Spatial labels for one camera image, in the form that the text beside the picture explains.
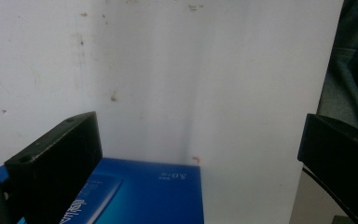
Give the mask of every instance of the white surface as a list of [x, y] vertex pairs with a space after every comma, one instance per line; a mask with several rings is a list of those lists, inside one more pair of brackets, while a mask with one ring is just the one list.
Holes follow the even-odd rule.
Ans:
[[95, 110], [106, 157], [200, 157], [206, 223], [286, 224], [341, 4], [0, 1], [0, 165]]

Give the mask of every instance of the black bracket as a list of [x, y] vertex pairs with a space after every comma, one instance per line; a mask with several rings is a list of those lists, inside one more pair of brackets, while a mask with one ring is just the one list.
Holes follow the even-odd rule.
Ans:
[[96, 113], [64, 120], [5, 162], [0, 223], [60, 223], [101, 158]]
[[358, 130], [337, 119], [308, 114], [298, 160], [358, 223]]

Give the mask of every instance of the red mark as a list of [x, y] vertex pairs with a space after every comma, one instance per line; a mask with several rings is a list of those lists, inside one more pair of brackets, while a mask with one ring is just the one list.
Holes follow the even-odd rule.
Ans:
[[200, 157], [193, 157], [193, 160], [200, 164]]

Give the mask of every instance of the blue book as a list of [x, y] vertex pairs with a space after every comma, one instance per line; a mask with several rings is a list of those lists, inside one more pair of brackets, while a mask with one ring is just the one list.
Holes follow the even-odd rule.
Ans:
[[202, 224], [200, 168], [103, 158], [61, 223]]

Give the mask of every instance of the gray fabric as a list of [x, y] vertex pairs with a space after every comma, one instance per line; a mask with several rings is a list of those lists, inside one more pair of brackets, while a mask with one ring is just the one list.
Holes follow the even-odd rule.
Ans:
[[344, 2], [318, 114], [358, 128], [358, 0]]

